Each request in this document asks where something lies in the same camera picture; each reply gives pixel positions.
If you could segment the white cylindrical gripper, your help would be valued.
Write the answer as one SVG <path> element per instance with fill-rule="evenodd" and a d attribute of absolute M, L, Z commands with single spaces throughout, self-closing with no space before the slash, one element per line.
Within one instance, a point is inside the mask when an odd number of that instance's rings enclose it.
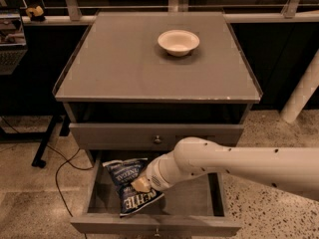
<path fill-rule="evenodd" d="M 173 152 L 155 158 L 146 169 L 147 177 L 140 176 L 132 182 L 138 192 L 150 192 L 151 187 L 165 191 L 181 182 L 182 171 L 177 166 Z"/>

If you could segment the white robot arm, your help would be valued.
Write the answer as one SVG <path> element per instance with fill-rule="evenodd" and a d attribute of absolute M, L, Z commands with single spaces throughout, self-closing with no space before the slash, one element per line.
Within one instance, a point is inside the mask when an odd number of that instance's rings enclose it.
<path fill-rule="evenodd" d="M 165 191 L 209 173 L 228 173 L 312 200 L 319 200 L 319 149 L 230 147 L 198 137 L 180 140 L 132 182 L 135 190 Z"/>

